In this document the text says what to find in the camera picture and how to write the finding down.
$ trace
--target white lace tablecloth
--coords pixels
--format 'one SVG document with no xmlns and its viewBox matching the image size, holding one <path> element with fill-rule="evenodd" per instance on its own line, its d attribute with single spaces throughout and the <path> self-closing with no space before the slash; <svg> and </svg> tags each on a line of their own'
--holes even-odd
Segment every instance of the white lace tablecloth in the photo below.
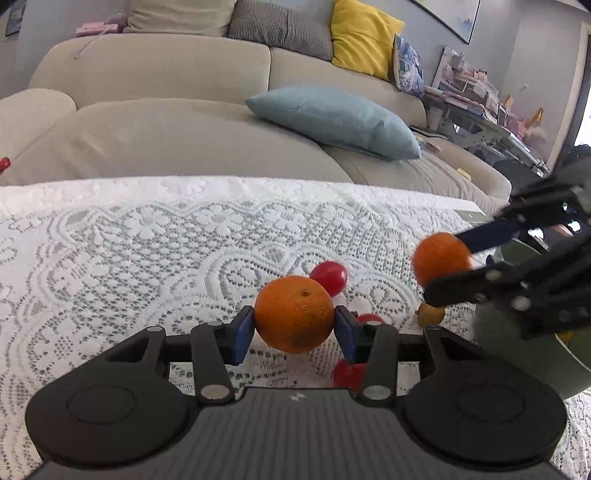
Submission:
<svg viewBox="0 0 591 480">
<path fill-rule="evenodd" d="M 188 333 L 230 321 L 261 287 L 319 262 L 347 266 L 335 299 L 420 332 L 410 268 L 418 241 L 469 224 L 471 202 L 350 184 L 231 177 L 82 180 L 0 189 L 0 478 L 39 464 L 24 424 L 43 385 L 149 325 Z M 473 306 L 449 307 L 443 325 L 473 339 Z M 322 387 L 340 358 L 329 338 L 290 356 L 255 337 L 234 385 Z M 188 365 L 171 381 L 192 392 Z M 400 392 L 418 379 L 403 365 Z M 591 398 L 567 402 L 569 428 L 554 461 L 589 470 Z"/>
</svg>

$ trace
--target red object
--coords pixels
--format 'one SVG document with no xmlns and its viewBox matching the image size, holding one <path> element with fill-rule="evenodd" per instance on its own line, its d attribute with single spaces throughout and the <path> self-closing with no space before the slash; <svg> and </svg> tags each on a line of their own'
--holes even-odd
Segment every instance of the red object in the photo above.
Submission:
<svg viewBox="0 0 591 480">
<path fill-rule="evenodd" d="M 310 278 L 316 280 L 331 297 L 341 293 L 347 284 L 347 269 L 337 262 L 322 262 L 310 272 Z"/>
<path fill-rule="evenodd" d="M 333 385 L 337 388 L 348 388 L 357 393 L 365 375 L 368 364 L 351 365 L 345 358 L 339 360 L 333 371 Z"/>
<path fill-rule="evenodd" d="M 10 166 L 10 158 L 4 157 L 0 160 L 0 173 L 6 170 Z"/>
<path fill-rule="evenodd" d="M 368 323 L 368 322 L 379 322 L 379 323 L 386 323 L 382 320 L 382 317 L 376 315 L 375 313 L 364 313 L 363 315 L 359 315 L 357 317 L 357 321 L 359 323 Z"/>
</svg>

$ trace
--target framed picture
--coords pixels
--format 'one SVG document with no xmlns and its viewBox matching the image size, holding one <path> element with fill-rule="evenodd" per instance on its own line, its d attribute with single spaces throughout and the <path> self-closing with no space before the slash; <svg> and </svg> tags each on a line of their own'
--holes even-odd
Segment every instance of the framed picture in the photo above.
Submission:
<svg viewBox="0 0 591 480">
<path fill-rule="evenodd" d="M 6 36 L 21 31 L 22 16 L 25 14 L 26 6 L 27 0 L 17 0 L 12 4 L 6 25 Z"/>
<path fill-rule="evenodd" d="M 480 0 L 412 0 L 437 18 L 464 43 L 470 43 Z"/>
</svg>

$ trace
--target round black pad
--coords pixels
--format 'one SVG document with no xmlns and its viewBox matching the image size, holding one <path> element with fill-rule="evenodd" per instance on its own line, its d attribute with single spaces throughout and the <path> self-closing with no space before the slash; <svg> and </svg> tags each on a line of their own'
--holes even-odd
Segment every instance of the round black pad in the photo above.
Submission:
<svg viewBox="0 0 591 480">
<path fill-rule="evenodd" d="M 82 423 L 107 425 L 130 415 L 136 404 L 134 393 L 127 388 L 93 385 L 75 393 L 68 402 L 68 410 Z"/>
<path fill-rule="evenodd" d="M 131 463 L 185 427 L 184 395 L 134 364 L 82 367 L 37 392 L 25 422 L 45 459 L 93 468 Z"/>
<path fill-rule="evenodd" d="M 496 361 L 449 362 L 410 391 L 404 415 L 419 439 L 472 465 L 548 460 L 566 426 L 552 388 Z"/>
</svg>

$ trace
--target door frame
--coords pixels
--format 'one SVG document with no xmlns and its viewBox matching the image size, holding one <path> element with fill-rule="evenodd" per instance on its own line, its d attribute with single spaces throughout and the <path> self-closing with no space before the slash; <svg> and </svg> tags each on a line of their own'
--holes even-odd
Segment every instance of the door frame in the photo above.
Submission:
<svg viewBox="0 0 591 480">
<path fill-rule="evenodd" d="M 552 152 L 548 157 L 547 166 L 550 170 L 554 168 L 558 156 L 562 151 L 562 146 L 566 140 L 566 135 L 569 132 L 570 124 L 573 121 L 574 109 L 577 106 L 579 100 L 579 93 L 581 91 L 581 84 L 583 83 L 583 72 L 585 69 L 585 62 L 587 60 L 587 48 L 591 47 L 589 43 L 589 36 L 591 35 L 591 25 L 582 22 L 581 23 L 581 38 L 579 40 L 579 53 L 577 55 L 577 65 L 574 69 L 573 86 L 570 89 L 569 101 L 564 109 L 564 116 L 562 123 L 560 124 L 560 130 L 556 136 L 556 141 L 552 147 Z"/>
</svg>

